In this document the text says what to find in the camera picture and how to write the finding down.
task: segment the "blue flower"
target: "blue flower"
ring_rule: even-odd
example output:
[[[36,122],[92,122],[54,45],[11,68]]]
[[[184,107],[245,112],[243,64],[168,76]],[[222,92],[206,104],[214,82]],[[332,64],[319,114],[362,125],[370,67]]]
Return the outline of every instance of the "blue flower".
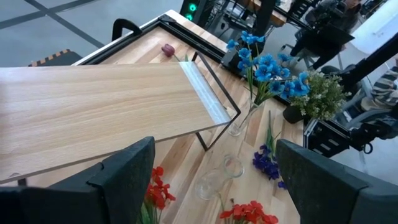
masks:
[[[226,48],[227,49],[233,49],[233,48],[235,48],[235,46],[238,46],[238,45],[239,44],[235,40],[229,40],[227,45],[226,45]]]
[[[285,85],[280,84],[280,81],[273,81],[269,85],[269,91],[274,95],[278,95],[279,93],[282,93],[284,89],[285,89]]]
[[[277,76],[280,76],[280,66],[277,63],[273,63],[271,70],[271,78],[276,78]]]
[[[294,94],[296,96],[304,96],[307,95],[310,91],[307,85],[302,84],[300,79],[296,79],[293,81],[294,84]]]
[[[281,60],[283,62],[288,62],[292,59],[291,56],[288,56],[286,54],[278,54],[278,58],[279,58],[279,60]]]
[[[298,75],[298,79],[300,80],[300,83],[302,85],[308,86],[308,73],[307,72],[302,72]]]
[[[271,79],[271,73],[270,71],[272,70],[272,65],[267,66],[267,65],[260,65],[259,68],[256,70],[254,75],[257,77],[257,80],[259,82],[266,82]]]
[[[283,182],[283,181],[279,181],[279,182],[278,182],[278,187],[287,190],[287,187],[286,187],[286,185],[285,185],[285,182]]]
[[[285,89],[284,91],[280,94],[280,97],[283,99],[286,99],[290,96],[294,95],[294,83],[286,81],[285,82]]]
[[[244,42],[248,42],[248,38],[249,39],[251,39],[253,37],[253,35],[252,34],[248,34],[246,31],[242,31],[242,40],[244,41]]]
[[[256,38],[256,42],[259,42],[259,43],[262,43],[262,42],[264,42],[265,40],[266,40],[266,37],[265,36],[262,36],[262,37],[255,37]]]
[[[260,65],[272,65],[276,64],[276,61],[272,57],[271,54],[266,54],[266,56],[263,56],[259,59],[259,64]]]
[[[287,78],[290,75],[290,70],[288,68],[282,68],[282,70],[280,71],[280,76],[282,78]]]
[[[249,58],[251,55],[251,50],[249,50],[247,48],[242,48],[241,50],[239,50],[238,54],[239,54],[239,57],[241,57],[241,58]]]
[[[238,69],[240,70],[244,70],[250,66],[252,66],[252,63],[248,58],[242,58],[242,61],[238,63]]]
[[[253,59],[253,65],[258,65],[259,64],[259,58],[258,57],[255,57],[254,59]]]

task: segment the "metal stand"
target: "metal stand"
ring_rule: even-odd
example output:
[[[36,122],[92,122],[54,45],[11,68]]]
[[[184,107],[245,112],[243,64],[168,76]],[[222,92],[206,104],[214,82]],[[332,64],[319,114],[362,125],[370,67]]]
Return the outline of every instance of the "metal stand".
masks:
[[[203,148],[205,149],[205,151],[208,151],[209,149],[211,149],[211,147],[214,146],[214,144],[217,142],[217,140],[219,140],[219,138],[224,134],[224,132],[228,129],[228,127],[235,121],[235,119],[241,114],[241,110],[239,109],[239,107],[237,106],[237,104],[235,103],[235,101],[232,99],[231,95],[229,95],[228,91],[226,90],[226,88],[224,87],[224,85],[221,83],[220,79],[217,77],[216,73],[213,71],[213,69],[211,69],[210,65],[208,64],[208,62],[206,61],[206,59],[204,58],[204,56],[202,56],[201,53],[199,52],[195,52],[195,54],[193,55],[192,58],[192,62],[194,62],[197,57],[200,57],[201,61],[205,64],[207,70],[210,72],[211,76],[216,80],[217,85],[221,88],[221,91],[225,94],[225,96],[227,97],[228,101],[232,104],[232,107],[235,109],[236,111],[236,115],[232,118],[232,120],[224,127],[224,129],[219,133],[219,135],[216,137],[216,139],[210,143],[209,146],[207,146],[207,144],[205,143],[205,141],[203,140],[202,136],[200,135],[199,132],[196,133],[196,135],[198,136],[198,139],[200,141],[200,144],[203,146]]]

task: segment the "red flower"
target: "red flower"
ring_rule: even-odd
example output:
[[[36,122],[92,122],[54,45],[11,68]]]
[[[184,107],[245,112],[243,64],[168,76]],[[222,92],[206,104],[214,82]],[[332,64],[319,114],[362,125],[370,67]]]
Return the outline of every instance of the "red flower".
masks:
[[[151,177],[154,177],[156,175],[158,175],[158,176],[162,176],[163,175],[163,168],[162,167],[156,167],[156,169],[152,168]]]
[[[169,193],[170,184],[163,185],[160,176],[163,175],[163,168],[156,167],[152,169],[152,182],[148,185],[145,194],[146,200],[150,201],[155,207],[163,209],[166,206],[166,200],[175,200],[175,197]]]
[[[273,215],[266,215],[262,211],[262,205],[257,201],[251,201],[249,204],[244,205],[233,205],[232,210],[221,212],[220,218],[229,218],[231,215],[234,220],[244,220],[254,224],[257,224],[259,220],[264,221],[266,224],[278,223],[278,218]]]
[[[220,214],[220,218],[228,218],[228,217],[230,217],[232,215],[232,213],[233,213],[233,210],[231,210],[231,211],[223,211]]]
[[[266,224],[277,224],[279,222],[275,215],[265,215],[262,219]]]

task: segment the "glass vase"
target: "glass vase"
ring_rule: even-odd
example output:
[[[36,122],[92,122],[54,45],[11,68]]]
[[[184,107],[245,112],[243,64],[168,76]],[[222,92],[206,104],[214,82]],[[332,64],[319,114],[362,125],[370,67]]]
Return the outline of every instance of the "glass vase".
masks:
[[[235,156],[227,155],[217,169],[208,171],[196,183],[196,194],[209,200],[215,196],[227,181],[238,178],[244,173],[242,162]]]
[[[253,114],[263,106],[264,102],[262,102],[260,105],[257,105],[249,98],[241,108],[242,113],[228,128],[228,133],[232,136],[239,136],[249,124]]]

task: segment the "floor tile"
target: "floor tile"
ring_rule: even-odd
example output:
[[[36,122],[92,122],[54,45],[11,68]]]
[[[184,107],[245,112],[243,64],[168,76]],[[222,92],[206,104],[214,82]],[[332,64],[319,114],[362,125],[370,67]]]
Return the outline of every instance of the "floor tile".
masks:
[[[140,26],[170,9],[179,11],[181,4],[182,0],[100,0],[58,15],[107,44],[111,42],[112,26],[116,19],[128,19]]]
[[[0,21],[23,16],[38,10],[23,0],[3,0],[0,7]]]
[[[82,57],[97,48],[49,17],[0,30],[0,67],[27,66],[63,49]]]
[[[51,8],[55,6],[60,6],[62,4],[70,3],[76,0],[36,0],[36,1],[47,8]]]

